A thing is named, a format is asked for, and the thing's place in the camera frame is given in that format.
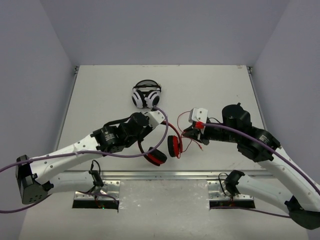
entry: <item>red ear cup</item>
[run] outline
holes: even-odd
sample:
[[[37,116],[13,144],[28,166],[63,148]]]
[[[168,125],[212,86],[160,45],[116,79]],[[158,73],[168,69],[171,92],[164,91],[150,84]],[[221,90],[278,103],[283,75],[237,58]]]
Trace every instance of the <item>red ear cup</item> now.
[[[172,158],[179,157],[180,146],[179,146],[179,139],[177,136],[173,136],[173,135],[168,136],[168,152]]]
[[[154,150],[153,152],[149,153],[147,156],[145,156],[146,159],[148,160],[148,162],[156,165],[156,166],[160,166],[161,164],[164,164],[167,161],[167,156],[159,151],[158,149]]]

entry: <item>white wall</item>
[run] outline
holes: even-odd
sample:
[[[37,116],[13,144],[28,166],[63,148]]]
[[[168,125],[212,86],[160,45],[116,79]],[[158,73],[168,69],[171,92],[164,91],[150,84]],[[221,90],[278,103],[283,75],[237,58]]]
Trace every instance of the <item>white wall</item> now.
[[[268,130],[320,182],[320,1],[292,0],[253,68]],[[320,230],[310,231],[319,239]]]
[[[53,150],[72,65],[38,0],[0,1],[0,168]],[[21,207],[15,170],[0,174],[0,209]],[[25,212],[0,214],[0,238],[18,239]]]
[[[252,66],[289,0],[41,0],[81,65]]]

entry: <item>black headphone headband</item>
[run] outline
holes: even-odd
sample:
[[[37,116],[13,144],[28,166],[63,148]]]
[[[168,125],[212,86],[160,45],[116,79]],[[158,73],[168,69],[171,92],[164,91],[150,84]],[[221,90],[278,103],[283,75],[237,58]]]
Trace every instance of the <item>black headphone headband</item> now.
[[[161,92],[161,86],[154,80],[151,79],[145,79],[139,81],[132,89],[142,89],[142,88],[157,88],[160,89],[159,91]]]

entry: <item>white headphones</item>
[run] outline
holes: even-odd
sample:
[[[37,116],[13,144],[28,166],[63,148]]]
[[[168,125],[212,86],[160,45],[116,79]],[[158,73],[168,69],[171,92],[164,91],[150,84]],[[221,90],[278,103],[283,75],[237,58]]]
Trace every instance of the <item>white headphones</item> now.
[[[153,88],[154,90],[141,91],[139,89]],[[153,108],[160,101],[161,86],[154,80],[146,79],[138,82],[132,88],[132,101],[139,108]]]

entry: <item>metal mounting plate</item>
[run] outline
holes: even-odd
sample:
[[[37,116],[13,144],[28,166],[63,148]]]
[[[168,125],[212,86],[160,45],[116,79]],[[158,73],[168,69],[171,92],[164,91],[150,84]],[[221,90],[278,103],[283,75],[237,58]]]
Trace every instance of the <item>metal mounting plate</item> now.
[[[210,201],[229,201],[230,197],[226,196],[220,186],[219,180],[208,180],[208,193]],[[239,194],[233,197],[234,201],[243,201],[243,200],[254,200],[252,196]]]
[[[108,194],[114,197],[117,201],[119,200],[119,191],[120,191],[120,180],[103,180],[104,186],[100,190],[102,194]],[[113,201],[110,197],[99,196],[99,200],[104,201]],[[73,200],[83,200],[83,201],[94,201],[94,196],[83,194],[81,192],[76,191],[74,193]]]

